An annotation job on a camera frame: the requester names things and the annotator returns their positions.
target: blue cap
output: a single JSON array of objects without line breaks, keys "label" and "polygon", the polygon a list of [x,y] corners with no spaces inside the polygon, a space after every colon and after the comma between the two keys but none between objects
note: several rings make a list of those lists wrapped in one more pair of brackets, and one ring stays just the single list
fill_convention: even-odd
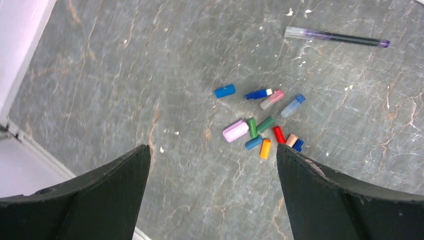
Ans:
[{"label": "blue cap", "polygon": [[303,96],[302,94],[299,94],[299,95],[296,96],[296,100],[299,103],[303,103],[305,101],[305,99],[306,99],[305,96]]},{"label": "blue cap", "polygon": [[304,144],[304,141],[302,141],[302,140],[298,139],[298,140],[294,143],[293,148],[294,148],[295,150],[297,150],[297,151],[301,152],[301,151],[302,151],[302,145],[303,145],[303,144]]}]

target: pink cap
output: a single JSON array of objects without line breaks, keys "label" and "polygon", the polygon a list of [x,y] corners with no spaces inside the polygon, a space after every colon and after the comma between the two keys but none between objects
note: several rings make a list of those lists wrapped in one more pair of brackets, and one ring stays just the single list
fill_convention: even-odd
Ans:
[{"label": "pink cap", "polygon": [[231,126],[224,129],[224,131],[222,131],[222,134],[224,135],[225,140],[231,143],[232,141],[240,138],[248,132],[248,124],[244,120],[240,119],[233,123]]},{"label": "pink cap", "polygon": [[269,96],[265,101],[260,103],[260,107],[263,110],[266,110],[267,108],[271,107],[274,103],[276,103],[278,100],[282,99],[284,97],[284,93],[278,89],[276,92],[274,92],[271,96]]}]

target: gray marble surface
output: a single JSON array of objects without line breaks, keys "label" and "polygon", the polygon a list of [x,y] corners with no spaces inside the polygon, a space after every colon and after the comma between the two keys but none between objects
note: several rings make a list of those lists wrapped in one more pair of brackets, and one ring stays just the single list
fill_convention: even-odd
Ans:
[{"label": "gray marble surface", "polygon": [[[10,118],[77,175],[149,144],[137,226],[154,240],[288,240],[275,141],[261,160],[223,128],[273,116],[318,162],[424,194],[423,18],[402,0],[58,0]],[[391,45],[284,39],[286,26]],[[268,87],[285,93],[270,109],[243,100]]]}]

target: clear plastic cap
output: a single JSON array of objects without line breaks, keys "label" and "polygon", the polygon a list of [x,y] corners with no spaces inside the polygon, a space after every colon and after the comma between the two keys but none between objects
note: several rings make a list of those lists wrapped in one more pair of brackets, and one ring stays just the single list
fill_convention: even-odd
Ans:
[{"label": "clear plastic cap", "polygon": [[307,35],[308,29],[295,27],[295,26],[287,26],[285,28],[284,37],[285,38],[294,38],[294,39],[304,39],[304,40],[312,40],[313,36]]},{"label": "clear plastic cap", "polygon": [[260,103],[260,107],[263,110],[266,110],[267,108],[271,107],[275,102],[280,100],[282,97],[284,97],[284,93],[279,89],[276,92],[274,92],[271,96],[269,96],[265,101]]}]

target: white speck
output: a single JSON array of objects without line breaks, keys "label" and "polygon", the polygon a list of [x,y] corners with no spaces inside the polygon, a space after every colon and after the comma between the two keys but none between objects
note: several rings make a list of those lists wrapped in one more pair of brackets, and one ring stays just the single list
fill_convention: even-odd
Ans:
[{"label": "white speck", "polygon": [[312,13],[312,11],[309,10],[309,9],[306,9],[305,14],[303,15],[305,17],[305,19],[308,18],[308,15],[307,15],[308,13]]},{"label": "white speck", "polygon": [[290,7],[286,16],[293,16],[293,9]]}]

